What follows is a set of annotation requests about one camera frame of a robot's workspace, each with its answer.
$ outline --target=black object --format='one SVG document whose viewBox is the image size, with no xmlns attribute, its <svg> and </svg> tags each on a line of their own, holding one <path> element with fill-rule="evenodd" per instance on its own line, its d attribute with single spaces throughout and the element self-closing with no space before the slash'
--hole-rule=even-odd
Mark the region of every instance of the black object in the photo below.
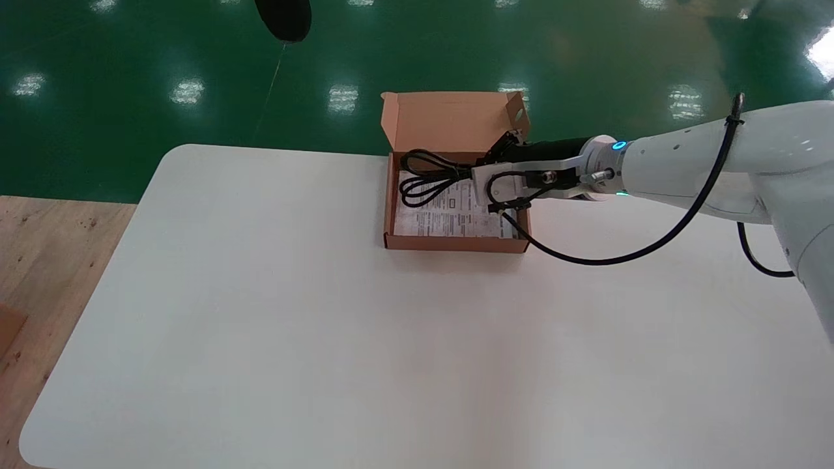
<svg viewBox="0 0 834 469">
<path fill-rule="evenodd" d="M 280 41 L 298 43 L 310 32 L 309 0 L 255 0 L 255 6 L 266 28 Z"/>
<path fill-rule="evenodd" d="M 741 250 L 744 251 L 744 256 L 746 256 L 747 260 L 753 264 L 753 267 L 756 267 L 756 270 L 764 275 L 776 277 L 777 279 L 790 279 L 791 277 L 796 277 L 796 274 L 794 274 L 792 270 L 770 270 L 764 265 L 759 264 L 759 261 L 756 260 L 752 251 L 750 251 L 750 243 L 747 242 L 747 232 L 744 230 L 744 224 L 742 222 L 736 222 L 736 226 L 738 227 L 738 239 L 741 241 Z"/>
<path fill-rule="evenodd" d="M 422 166 L 432 165 L 436 169 L 419 169 L 412 166 L 412 160 L 422 161 Z M 399 183 L 399 194 L 403 205 L 412 209 L 428 204 L 452 184 L 472 178 L 472 165 L 450 161 L 429 150 L 414 149 L 399 159 L 400 168 L 414 174 Z"/>
</svg>

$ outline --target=box lid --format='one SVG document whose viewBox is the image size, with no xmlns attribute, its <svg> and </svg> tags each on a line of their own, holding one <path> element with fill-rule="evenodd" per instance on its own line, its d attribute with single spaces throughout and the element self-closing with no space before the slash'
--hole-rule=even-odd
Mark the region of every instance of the box lid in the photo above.
<svg viewBox="0 0 834 469">
<path fill-rule="evenodd" d="M 486 152 L 507 130 L 526 136 L 522 93 L 382 93 L 382 129 L 395 153 Z"/>
</svg>

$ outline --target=open cardboard box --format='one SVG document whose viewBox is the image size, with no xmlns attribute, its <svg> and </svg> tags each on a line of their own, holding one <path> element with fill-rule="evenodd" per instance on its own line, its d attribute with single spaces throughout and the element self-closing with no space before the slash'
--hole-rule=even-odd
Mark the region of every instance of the open cardboard box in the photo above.
<svg viewBox="0 0 834 469">
<path fill-rule="evenodd" d="M 390 250 L 479 251 L 521 254 L 527 240 L 400 236 L 394 233 L 399 198 L 399 159 L 412 149 L 427 149 L 461 163 L 473 164 L 506 131 L 530 132 L 521 92 L 382 93 L 382 129 L 391 143 L 385 190 L 383 237 Z M 527 210 L 518 222 L 530 232 Z"/>
</svg>

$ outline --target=instruction manual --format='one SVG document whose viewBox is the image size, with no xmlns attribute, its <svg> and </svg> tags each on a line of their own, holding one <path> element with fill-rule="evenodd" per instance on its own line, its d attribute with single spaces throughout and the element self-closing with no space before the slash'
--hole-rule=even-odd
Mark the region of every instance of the instruction manual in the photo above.
<svg viewBox="0 0 834 469">
<path fill-rule="evenodd" d="M 399 172 L 400 181 L 412 176 L 407 171 Z M 515 217 L 514 210 L 507 213 Z M 515 237 L 515 229 L 503 217 L 475 203 L 472 180 L 466 179 L 452 184 L 427 205 L 416 209 L 406 207 L 398 197 L 394 234 L 511 239 Z"/>
</svg>

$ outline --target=white table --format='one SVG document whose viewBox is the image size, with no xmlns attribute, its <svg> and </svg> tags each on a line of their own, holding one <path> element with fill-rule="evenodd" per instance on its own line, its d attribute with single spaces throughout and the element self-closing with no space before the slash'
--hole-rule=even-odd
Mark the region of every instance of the white table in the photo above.
<svg viewBox="0 0 834 469">
<path fill-rule="evenodd" d="M 615 267 L 388 251 L 386 159 L 188 145 L 159 165 L 23 429 L 60 469 L 830 468 L 834 353 L 698 216 Z M 622 254 L 682 210 L 540 201 Z M 772 231 L 760 259 L 784 267 Z"/>
</svg>

